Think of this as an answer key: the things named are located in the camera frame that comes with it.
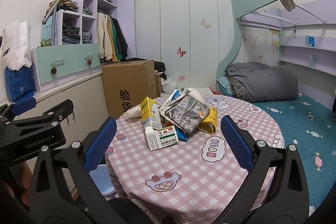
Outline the yellow paper bag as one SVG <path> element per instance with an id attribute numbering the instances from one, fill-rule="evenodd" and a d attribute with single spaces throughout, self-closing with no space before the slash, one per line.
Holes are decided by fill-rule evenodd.
<path id="1" fill-rule="evenodd" d="M 218 112 L 214 107 L 209 108 L 209 115 L 198 125 L 197 129 L 210 135 L 216 133 Z"/>

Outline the white green medicine box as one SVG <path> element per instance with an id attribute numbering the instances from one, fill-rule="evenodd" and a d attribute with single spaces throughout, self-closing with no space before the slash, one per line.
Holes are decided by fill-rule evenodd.
<path id="1" fill-rule="evenodd" d="M 145 138 L 150 151 L 163 149 L 179 142 L 175 126 L 159 130 L 155 130 L 149 126 L 145 129 Z"/>

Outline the blue snack wrapper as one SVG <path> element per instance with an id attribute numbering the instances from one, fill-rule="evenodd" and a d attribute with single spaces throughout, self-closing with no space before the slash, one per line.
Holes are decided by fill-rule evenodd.
<path id="1" fill-rule="evenodd" d="M 189 138 L 188 133 L 183 132 L 183 130 L 180 129 L 179 127 L 176 127 L 175 130 L 177 133 L 177 137 L 180 141 L 184 141 L 184 142 L 188 141 L 188 138 Z"/>

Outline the yellow drink carton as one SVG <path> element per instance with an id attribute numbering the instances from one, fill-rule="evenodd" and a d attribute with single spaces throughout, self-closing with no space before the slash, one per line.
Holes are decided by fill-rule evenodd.
<path id="1" fill-rule="evenodd" d="M 143 129 L 151 127 L 154 130 L 162 129 L 159 107 L 155 100 L 146 97 L 141 103 Z"/>

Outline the newspaper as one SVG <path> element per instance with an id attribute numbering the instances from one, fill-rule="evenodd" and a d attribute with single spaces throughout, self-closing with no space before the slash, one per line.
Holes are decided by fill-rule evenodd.
<path id="1" fill-rule="evenodd" d="M 184 133 L 191 134 L 209 115 L 210 110 L 202 94 L 194 87 L 176 96 L 176 90 L 159 108 L 165 120 L 180 128 Z"/>

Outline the light blue trash bin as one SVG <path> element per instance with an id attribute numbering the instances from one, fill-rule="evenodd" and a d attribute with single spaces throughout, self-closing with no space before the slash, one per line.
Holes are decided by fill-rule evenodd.
<path id="1" fill-rule="evenodd" d="M 104 197 L 110 197 L 115 194 L 106 164 L 98 165 L 95 170 L 90 171 L 89 175 Z"/>

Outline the blue package bag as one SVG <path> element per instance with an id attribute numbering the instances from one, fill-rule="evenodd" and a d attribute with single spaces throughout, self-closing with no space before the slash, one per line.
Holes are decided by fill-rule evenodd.
<path id="1" fill-rule="evenodd" d="M 10 102 L 19 102 L 34 96 L 36 89 L 32 68 L 21 67 L 18 71 L 12 71 L 6 67 L 4 77 L 6 94 Z"/>

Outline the beige low cabinet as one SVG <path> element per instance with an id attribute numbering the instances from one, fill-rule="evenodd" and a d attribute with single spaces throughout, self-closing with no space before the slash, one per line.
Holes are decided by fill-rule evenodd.
<path id="1" fill-rule="evenodd" d="M 34 97 L 36 106 L 15 119 L 37 117 L 47 110 L 54 111 L 66 138 L 65 147 L 74 141 L 83 141 L 109 116 L 101 72 L 36 93 Z"/>

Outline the pink checkered tablecloth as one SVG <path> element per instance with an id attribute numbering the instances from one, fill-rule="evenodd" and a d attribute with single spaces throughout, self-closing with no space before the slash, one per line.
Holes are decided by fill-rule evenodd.
<path id="1" fill-rule="evenodd" d="M 220 130 L 194 131 L 187 141 L 150 151 L 142 121 L 125 115 L 109 145 L 106 164 L 116 193 L 153 223 L 211 223 L 233 199 L 248 172 Z"/>

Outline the white shopping bag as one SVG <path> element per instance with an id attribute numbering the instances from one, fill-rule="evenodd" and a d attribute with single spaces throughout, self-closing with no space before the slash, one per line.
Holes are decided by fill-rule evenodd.
<path id="1" fill-rule="evenodd" d="M 19 71 L 22 67 L 30 68 L 31 61 L 31 26 L 28 21 L 15 21 L 1 30 L 1 55 L 4 67 Z"/>

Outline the grey folded quilt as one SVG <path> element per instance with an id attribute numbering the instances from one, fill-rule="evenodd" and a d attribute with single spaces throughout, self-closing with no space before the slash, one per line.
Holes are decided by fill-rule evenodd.
<path id="1" fill-rule="evenodd" d="M 294 71 L 280 65 L 247 62 L 226 67 L 226 75 L 238 99 L 248 102 L 295 100 L 298 79 Z"/>

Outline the teal bed sheet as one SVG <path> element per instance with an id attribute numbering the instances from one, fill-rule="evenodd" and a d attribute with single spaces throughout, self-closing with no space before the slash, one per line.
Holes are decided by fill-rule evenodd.
<path id="1" fill-rule="evenodd" d="M 255 105 L 277 122 L 285 144 L 295 144 L 298 148 L 309 205 L 319 207 L 335 183 L 335 113 L 302 93 L 295 100 Z"/>

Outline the large cardboard box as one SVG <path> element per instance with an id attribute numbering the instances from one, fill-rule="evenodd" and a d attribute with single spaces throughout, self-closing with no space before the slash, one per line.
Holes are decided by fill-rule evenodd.
<path id="1" fill-rule="evenodd" d="M 157 97 L 154 61 L 131 61 L 102 67 L 109 114 L 117 119 L 146 97 Z"/>

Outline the purple shelf cabinet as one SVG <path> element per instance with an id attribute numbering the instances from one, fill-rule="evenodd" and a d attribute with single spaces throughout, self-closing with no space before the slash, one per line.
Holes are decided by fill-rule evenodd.
<path id="1" fill-rule="evenodd" d="M 42 26 L 55 36 L 51 46 L 98 44 L 97 13 L 118 20 L 128 44 L 127 59 L 135 56 L 134 0 L 61 0 L 50 22 Z"/>

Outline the hanging clothes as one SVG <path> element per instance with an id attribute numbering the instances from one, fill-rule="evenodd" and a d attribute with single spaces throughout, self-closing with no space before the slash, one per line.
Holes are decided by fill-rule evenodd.
<path id="1" fill-rule="evenodd" d="M 127 58 L 128 44 L 117 19 L 97 13 L 97 42 L 100 62 L 119 62 Z"/>

